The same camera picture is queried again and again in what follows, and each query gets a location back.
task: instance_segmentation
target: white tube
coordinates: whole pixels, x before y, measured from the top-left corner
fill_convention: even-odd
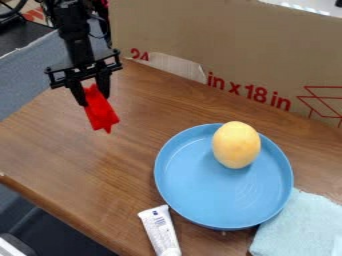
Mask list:
[[[158,256],[182,256],[168,206],[138,213]]]

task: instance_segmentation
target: blue plate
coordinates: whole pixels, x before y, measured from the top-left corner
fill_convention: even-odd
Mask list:
[[[222,124],[192,127],[176,134],[155,162],[155,182],[171,208],[190,221],[216,230],[255,226],[282,210],[293,189],[285,153],[263,135],[262,150],[243,169],[226,168],[211,150]]]

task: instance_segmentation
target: red object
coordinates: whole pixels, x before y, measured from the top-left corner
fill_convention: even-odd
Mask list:
[[[104,129],[107,133],[111,133],[112,125],[120,121],[112,106],[102,95],[96,84],[92,84],[90,88],[84,88],[84,93],[88,102],[84,110],[92,129],[95,131]]]

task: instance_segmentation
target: tube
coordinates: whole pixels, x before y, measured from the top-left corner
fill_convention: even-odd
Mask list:
[[[156,256],[182,256],[168,205],[138,213],[152,243]]]

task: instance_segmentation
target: wooden table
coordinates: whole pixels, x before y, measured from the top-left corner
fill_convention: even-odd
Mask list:
[[[136,214],[162,205],[154,161],[183,129],[241,120],[287,154],[295,186],[342,203],[342,132],[206,85],[124,62],[111,101],[122,118],[94,132],[67,89],[0,123],[0,181],[123,256],[154,255]],[[183,255],[246,255],[255,229],[207,230],[172,212]]]

